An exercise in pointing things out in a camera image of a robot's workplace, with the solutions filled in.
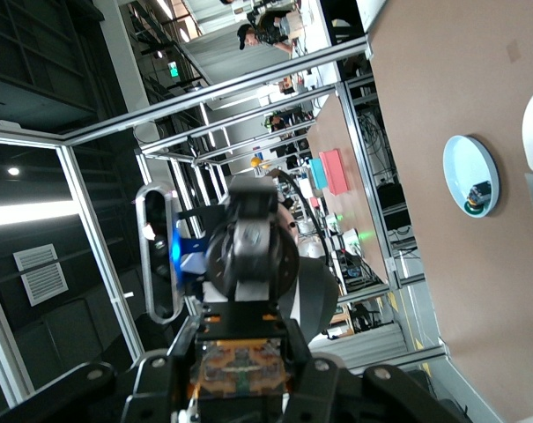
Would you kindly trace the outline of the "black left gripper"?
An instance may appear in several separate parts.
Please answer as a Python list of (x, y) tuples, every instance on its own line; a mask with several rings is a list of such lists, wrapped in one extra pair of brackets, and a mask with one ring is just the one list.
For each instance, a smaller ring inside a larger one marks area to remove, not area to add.
[(300, 256), (280, 222), (275, 182), (235, 176), (223, 211), (205, 259), (208, 280), (231, 302), (204, 305), (202, 340), (284, 338), (278, 305), (270, 301), (292, 289)]

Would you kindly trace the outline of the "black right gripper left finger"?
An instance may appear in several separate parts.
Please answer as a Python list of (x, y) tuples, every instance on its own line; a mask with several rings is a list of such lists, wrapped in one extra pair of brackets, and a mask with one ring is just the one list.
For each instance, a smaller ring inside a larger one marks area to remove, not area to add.
[(119, 374), (106, 362), (87, 362), (56, 378), (23, 403), (0, 412), (0, 422), (212, 422), (211, 400), (189, 394), (196, 326), (186, 318), (168, 351), (149, 352)]

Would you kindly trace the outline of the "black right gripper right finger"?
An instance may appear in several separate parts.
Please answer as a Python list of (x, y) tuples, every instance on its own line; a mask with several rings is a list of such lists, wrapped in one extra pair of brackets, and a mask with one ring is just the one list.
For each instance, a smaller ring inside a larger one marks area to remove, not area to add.
[(287, 422), (466, 422), (448, 402), (398, 367), (380, 364), (353, 375), (309, 351), (297, 322), (285, 321), (296, 381), (285, 408)]

